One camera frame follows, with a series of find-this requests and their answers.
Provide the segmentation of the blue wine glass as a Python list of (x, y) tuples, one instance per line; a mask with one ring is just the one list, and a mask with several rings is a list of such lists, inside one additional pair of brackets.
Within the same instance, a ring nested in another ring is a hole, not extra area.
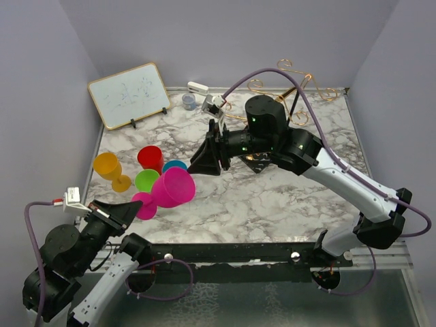
[(161, 173), (163, 174), (171, 168), (181, 168), (183, 170), (186, 170), (187, 165), (181, 160), (176, 160), (176, 159), (170, 160), (163, 165), (163, 168), (161, 169)]

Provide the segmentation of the pink wine glass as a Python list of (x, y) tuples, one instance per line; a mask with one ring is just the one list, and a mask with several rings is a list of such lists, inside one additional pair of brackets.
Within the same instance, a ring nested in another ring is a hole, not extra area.
[(195, 195), (196, 184), (188, 171), (173, 167), (154, 182), (150, 192), (138, 192), (131, 201), (140, 203), (136, 217), (149, 220), (156, 215), (159, 207), (175, 208), (192, 201)]

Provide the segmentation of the green wine glass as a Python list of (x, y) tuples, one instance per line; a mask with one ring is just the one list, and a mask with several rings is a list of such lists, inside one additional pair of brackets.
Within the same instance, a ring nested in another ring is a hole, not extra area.
[(160, 174), (156, 170), (145, 169), (136, 175), (134, 184), (138, 191), (149, 193), (159, 177)]

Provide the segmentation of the yellow wine glass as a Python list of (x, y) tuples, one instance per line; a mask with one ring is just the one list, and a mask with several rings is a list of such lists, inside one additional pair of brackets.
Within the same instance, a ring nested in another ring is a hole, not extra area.
[(103, 179), (110, 181), (112, 190), (117, 193), (123, 193), (131, 186), (131, 179), (123, 174), (120, 161), (114, 153), (98, 155), (93, 161), (93, 169)]

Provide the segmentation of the red wine glass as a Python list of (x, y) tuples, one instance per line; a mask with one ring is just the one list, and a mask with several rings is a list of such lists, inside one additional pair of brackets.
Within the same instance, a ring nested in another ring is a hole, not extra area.
[(137, 154), (137, 160), (144, 170), (151, 169), (161, 174), (164, 157), (158, 146), (150, 145), (142, 148)]

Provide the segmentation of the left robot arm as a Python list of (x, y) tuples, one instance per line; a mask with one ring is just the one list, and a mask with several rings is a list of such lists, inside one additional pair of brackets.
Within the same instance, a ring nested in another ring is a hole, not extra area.
[(37, 268), (25, 279), (23, 304), (34, 326), (96, 326), (107, 305), (126, 278), (146, 267), (150, 261), (147, 243), (139, 236), (129, 235), (116, 254), (114, 263), (94, 288), (76, 307), (75, 294), (81, 287), (78, 278), (90, 268), (97, 254), (110, 237), (122, 235), (139, 212), (142, 202), (106, 204), (97, 200), (88, 206), (78, 205), (86, 226), (62, 224), (53, 228), (44, 244), (38, 246), (30, 221), (33, 206), (55, 206), (56, 202), (31, 202), (24, 216), (31, 239)]

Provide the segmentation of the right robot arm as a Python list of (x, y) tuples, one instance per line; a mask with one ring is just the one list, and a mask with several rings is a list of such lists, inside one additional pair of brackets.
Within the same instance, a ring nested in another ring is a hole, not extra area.
[(313, 259), (320, 266), (329, 266), (360, 245), (387, 249), (400, 237), (410, 191), (385, 187), (343, 160), (333, 159), (317, 136), (290, 127), (284, 106), (267, 95), (247, 100), (248, 125), (238, 131), (225, 126), (224, 103), (219, 96), (206, 96), (202, 110), (212, 119), (205, 140), (190, 160), (189, 173), (219, 176), (229, 169), (233, 157), (266, 153), (272, 164), (318, 182), (347, 200), (359, 215), (351, 224), (320, 234), (313, 249)]

